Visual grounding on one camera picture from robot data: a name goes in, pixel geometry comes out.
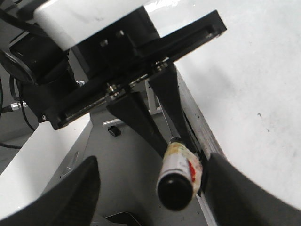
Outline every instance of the gray floor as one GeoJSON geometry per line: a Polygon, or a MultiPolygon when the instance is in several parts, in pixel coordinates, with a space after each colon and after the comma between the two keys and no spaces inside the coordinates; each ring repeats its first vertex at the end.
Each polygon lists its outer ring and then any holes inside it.
{"type": "MultiPolygon", "coordinates": [[[[85,153],[95,155],[99,162],[101,191],[96,213],[105,217],[132,212],[147,226],[206,226],[196,199],[180,212],[168,211],[161,205],[155,193],[161,158],[128,126],[119,125],[121,136],[111,136],[102,126],[103,121],[110,119],[113,117],[108,112],[92,114],[94,126],[85,153]]],[[[169,139],[171,135],[163,116],[155,116],[155,121],[169,139]]],[[[9,143],[21,145],[27,137],[9,143]]],[[[0,147],[1,171],[15,154],[15,150],[0,147]]]]}

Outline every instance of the black mount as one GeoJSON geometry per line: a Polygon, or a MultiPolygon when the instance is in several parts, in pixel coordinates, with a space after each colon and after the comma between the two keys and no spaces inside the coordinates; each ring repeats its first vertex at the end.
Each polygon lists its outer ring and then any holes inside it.
{"type": "MultiPolygon", "coordinates": [[[[19,16],[28,19],[26,15],[32,16],[40,3],[40,0],[35,1],[21,10],[19,16]]],[[[89,79],[81,87],[73,78],[67,53],[45,37],[28,34],[16,42],[10,52],[17,60],[8,62],[7,68],[11,71],[19,68],[24,74],[21,78],[16,77],[23,83],[24,100],[38,118],[43,116],[49,120],[54,129],[60,129],[93,107],[107,103],[113,115],[133,128],[163,156],[166,141],[140,95],[131,90],[149,78],[149,84],[185,145],[196,151],[182,112],[173,62],[224,31],[225,25],[217,11],[213,11],[161,38],[144,7],[140,7],[72,48],[89,79]],[[45,51],[32,55],[28,43],[38,43],[42,47],[44,43],[48,44],[45,51]]]]}

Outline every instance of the black marker cap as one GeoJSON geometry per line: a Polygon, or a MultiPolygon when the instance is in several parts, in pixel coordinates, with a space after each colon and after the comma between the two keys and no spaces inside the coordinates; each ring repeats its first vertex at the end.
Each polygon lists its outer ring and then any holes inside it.
{"type": "Polygon", "coordinates": [[[177,143],[183,143],[182,139],[180,137],[172,137],[169,141],[171,144],[174,143],[174,142],[177,142],[177,143]]]}
{"type": "Polygon", "coordinates": [[[179,211],[184,209],[192,199],[192,184],[183,175],[171,173],[160,180],[158,195],[167,209],[179,211]]]}

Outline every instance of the small black knob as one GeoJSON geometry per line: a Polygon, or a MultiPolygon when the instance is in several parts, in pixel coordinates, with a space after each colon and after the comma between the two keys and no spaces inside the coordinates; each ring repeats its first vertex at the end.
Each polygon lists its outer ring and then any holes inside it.
{"type": "Polygon", "coordinates": [[[114,137],[117,137],[121,134],[120,129],[118,129],[116,126],[109,127],[108,132],[114,137]]]}

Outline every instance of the black object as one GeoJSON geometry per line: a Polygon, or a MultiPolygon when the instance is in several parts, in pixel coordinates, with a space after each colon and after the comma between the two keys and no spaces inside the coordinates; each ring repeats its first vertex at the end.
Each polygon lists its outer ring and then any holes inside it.
{"type": "MultiPolygon", "coordinates": [[[[19,16],[31,18],[36,7],[44,2],[34,1],[20,10],[19,16]]],[[[39,121],[46,118],[54,129],[68,125],[103,104],[107,96],[125,93],[124,97],[109,103],[108,109],[163,156],[167,147],[165,140],[142,100],[131,94],[131,87],[149,77],[186,146],[195,152],[183,117],[173,61],[224,31],[225,25],[217,11],[213,11],[160,38],[145,8],[140,7],[72,48],[89,79],[79,88],[68,70],[66,53],[48,38],[28,34],[10,47],[13,56],[3,52],[0,61],[24,84],[24,100],[39,121]],[[165,89],[170,89],[172,94],[166,96],[165,89]],[[134,108],[126,108],[121,101],[128,101],[134,108]]]]}
{"type": "Polygon", "coordinates": [[[0,9],[0,19],[2,19],[6,23],[8,23],[14,27],[17,27],[21,30],[33,33],[38,36],[47,37],[46,33],[37,25],[33,25],[33,24],[29,24],[27,22],[24,22],[16,17],[8,14],[7,12],[5,12],[5,10],[2,10],[2,9],[0,9]]]}
{"type": "Polygon", "coordinates": [[[84,160],[63,181],[0,226],[90,226],[100,189],[96,157],[84,160]]]}
{"type": "Polygon", "coordinates": [[[121,134],[120,129],[118,129],[116,126],[110,126],[108,128],[108,132],[114,137],[118,137],[121,134]]]}
{"type": "Polygon", "coordinates": [[[34,11],[48,0],[33,0],[17,12],[18,18],[22,20],[32,20],[34,11]]]}
{"type": "Polygon", "coordinates": [[[192,152],[196,152],[182,110],[177,70],[174,64],[166,64],[161,71],[151,76],[149,84],[158,97],[164,110],[174,123],[185,146],[192,152]]]}
{"type": "Polygon", "coordinates": [[[157,62],[168,57],[172,63],[225,30],[213,11],[160,38],[145,9],[139,8],[72,48],[90,81],[51,106],[46,116],[54,129],[66,126],[103,103],[100,99],[107,93],[108,83],[121,91],[131,82],[157,73],[157,62]]]}
{"type": "Polygon", "coordinates": [[[264,191],[212,153],[202,190],[220,226],[300,226],[301,212],[264,191]]]}
{"type": "Polygon", "coordinates": [[[163,157],[167,143],[139,92],[127,93],[107,105],[108,111],[142,136],[163,157]]]}
{"type": "Polygon", "coordinates": [[[22,111],[24,121],[27,124],[27,126],[34,132],[35,128],[29,123],[28,118],[25,113],[25,109],[24,109],[24,105],[23,105],[23,86],[21,84],[19,85],[19,94],[20,94],[19,99],[20,99],[21,111],[22,111]]]}
{"type": "Polygon", "coordinates": [[[106,217],[112,223],[115,224],[126,224],[127,226],[142,226],[142,223],[138,221],[133,213],[121,212],[114,214],[112,216],[106,217]]]}
{"type": "Polygon", "coordinates": [[[13,109],[11,108],[11,105],[7,105],[7,106],[2,108],[2,113],[6,113],[6,112],[13,112],[13,109]]]}
{"type": "Polygon", "coordinates": [[[19,4],[19,3],[21,3],[23,0],[18,0],[18,1],[15,1],[14,3],[15,4],[19,4]]]}
{"type": "Polygon", "coordinates": [[[45,111],[79,87],[67,52],[51,39],[34,34],[25,35],[9,49],[10,54],[0,51],[0,62],[11,76],[11,94],[20,99],[15,92],[14,79],[17,79],[22,99],[39,122],[45,121],[42,119],[45,111]]]}
{"type": "Polygon", "coordinates": [[[158,184],[158,196],[162,204],[169,210],[182,210],[189,202],[193,189],[189,180],[178,174],[164,176],[158,184]]]}
{"type": "Polygon", "coordinates": [[[2,115],[2,108],[3,108],[3,87],[2,87],[2,80],[0,77],[0,119],[2,115]]]}
{"type": "Polygon", "coordinates": [[[180,137],[172,137],[172,138],[170,138],[170,140],[169,140],[169,143],[181,143],[181,144],[183,144],[183,140],[180,138],[180,137]]]}
{"type": "Polygon", "coordinates": [[[21,149],[22,148],[21,146],[8,145],[8,144],[5,144],[5,143],[0,143],[0,146],[5,147],[5,148],[11,148],[11,149],[21,149]]]}
{"type": "Polygon", "coordinates": [[[64,65],[54,70],[56,67],[59,67],[63,62],[67,64],[68,61],[67,54],[50,38],[34,34],[25,35],[9,50],[15,59],[1,52],[1,64],[11,76],[23,83],[44,84],[49,81],[47,78],[57,77],[57,73],[63,70],[61,67],[64,65]]]}

